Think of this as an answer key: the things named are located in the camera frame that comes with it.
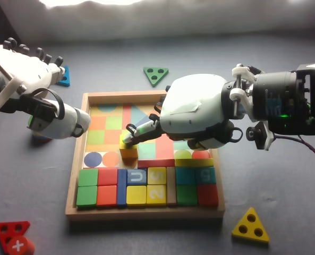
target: robotic arm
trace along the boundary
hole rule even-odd
[[[90,116],[63,103],[49,89],[63,78],[63,59],[50,63],[51,56],[37,48],[30,57],[29,48],[13,38],[0,45],[0,112],[21,111],[32,115],[29,129],[51,139],[81,136],[90,125]],[[44,99],[50,92],[54,100]]]
[[[274,133],[315,135],[315,64],[277,73],[239,64],[232,75],[235,80],[230,82],[214,74],[175,80],[155,106],[159,116],[151,114],[150,122],[138,127],[129,124],[123,142],[134,145],[165,133],[172,140],[188,141],[193,150],[219,148],[240,141],[242,130],[230,120],[245,115],[258,122],[246,131],[257,149],[268,150]],[[307,92],[311,103],[305,98]],[[241,132],[239,139],[232,138],[234,131]]]

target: green triangle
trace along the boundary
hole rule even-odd
[[[155,87],[169,72],[168,68],[158,67],[144,67],[143,70],[153,87]]]

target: wire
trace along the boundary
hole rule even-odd
[[[286,140],[291,140],[291,141],[295,141],[295,142],[302,143],[303,145],[306,145],[306,146],[307,146],[311,151],[313,151],[314,154],[315,154],[315,149],[314,149],[314,147],[313,147],[312,145],[310,145],[309,143],[305,142],[305,141],[301,138],[300,135],[298,135],[298,137],[299,137],[300,139],[274,134],[274,138],[275,138],[275,139],[286,139]]]

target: blue circle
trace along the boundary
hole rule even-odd
[[[98,152],[91,152],[84,158],[84,164],[87,167],[96,167],[102,162],[102,155]]]
[[[114,109],[116,109],[117,106],[118,106],[118,104],[99,105],[99,106],[98,106],[98,109],[99,109],[101,112],[109,113],[109,112],[112,112]]]

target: gray tabletop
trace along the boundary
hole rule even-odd
[[[74,107],[85,92],[153,89],[144,66],[169,68],[156,87],[164,89],[196,73],[232,80],[237,63],[275,72],[315,62],[315,34],[306,32],[42,47],[69,65],[71,86],[52,88]],[[301,144],[278,140],[266,152],[244,137],[219,149],[226,202],[220,227],[154,221],[75,226],[64,215],[75,139],[36,147],[28,119],[0,113],[0,222],[30,221],[26,236],[36,254],[315,254],[315,155]],[[242,130],[253,125],[247,117],[234,124]],[[315,137],[305,139],[315,146]],[[231,239],[249,207],[268,232],[267,249]]]

